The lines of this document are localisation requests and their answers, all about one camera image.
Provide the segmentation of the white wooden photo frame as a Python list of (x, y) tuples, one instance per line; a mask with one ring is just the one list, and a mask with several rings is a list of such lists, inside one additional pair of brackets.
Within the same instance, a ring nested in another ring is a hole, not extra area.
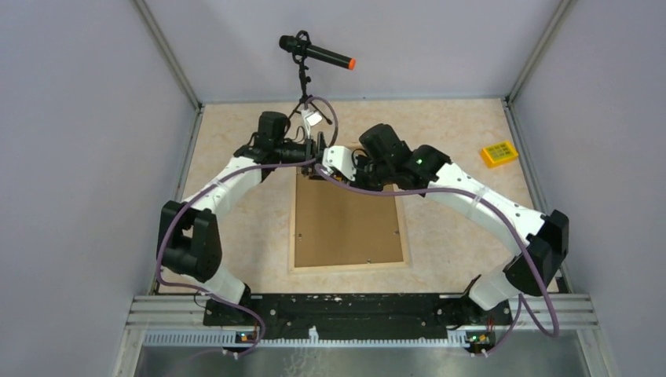
[(290, 273), (404, 269), (411, 258), (404, 206), (296, 174), (290, 216)]

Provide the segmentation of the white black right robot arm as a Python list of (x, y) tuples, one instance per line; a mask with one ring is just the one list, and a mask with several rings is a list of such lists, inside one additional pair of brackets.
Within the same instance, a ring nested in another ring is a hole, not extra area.
[(431, 145), (410, 149), (392, 126), (377, 124), (359, 137), (365, 155), (355, 181), (363, 189), (396, 185), (444, 204), (481, 226), (512, 254), (478, 277), (460, 303), (463, 318), (480, 324), (500, 302), (519, 294), (541, 296), (568, 254), (569, 218), (515, 203), (467, 174)]

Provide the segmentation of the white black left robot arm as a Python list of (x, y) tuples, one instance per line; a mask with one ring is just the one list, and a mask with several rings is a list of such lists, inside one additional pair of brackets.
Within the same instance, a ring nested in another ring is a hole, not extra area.
[(303, 141), (287, 137), (291, 121), (280, 112), (263, 112), (249, 141), (232, 155), (225, 168), (197, 193), (181, 202), (169, 201), (161, 211), (156, 278), (162, 285), (164, 269), (183, 276), (183, 287), (224, 300), (222, 315), (232, 324), (251, 317), (252, 305), (244, 298), (249, 287), (222, 264), (220, 220), (253, 187), (275, 169), (309, 170), (327, 146), (322, 132)]

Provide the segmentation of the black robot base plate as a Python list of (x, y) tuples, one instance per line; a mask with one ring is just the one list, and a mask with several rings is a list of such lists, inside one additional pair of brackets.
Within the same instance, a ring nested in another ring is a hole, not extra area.
[(406, 294), (254, 294), (244, 311), (210, 300), (203, 324), (248, 326), (264, 338), (303, 339), (311, 328), (323, 340), (444, 339), (454, 330), (508, 325), (508, 302), (484, 311), (469, 298), (437, 293)]

